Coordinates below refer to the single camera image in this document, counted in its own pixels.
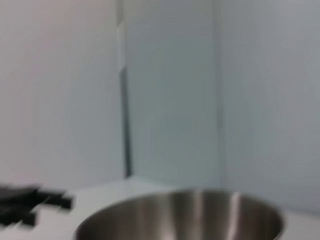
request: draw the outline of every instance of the white wall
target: white wall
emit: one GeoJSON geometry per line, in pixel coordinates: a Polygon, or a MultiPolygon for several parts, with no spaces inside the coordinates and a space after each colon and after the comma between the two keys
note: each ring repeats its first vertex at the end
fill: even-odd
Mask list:
{"type": "Polygon", "coordinates": [[[113,0],[0,1],[0,182],[123,177],[113,0]]]}
{"type": "Polygon", "coordinates": [[[223,0],[228,186],[320,211],[320,2],[223,0]]]}
{"type": "Polygon", "coordinates": [[[212,0],[124,0],[134,173],[220,186],[212,0]]]}

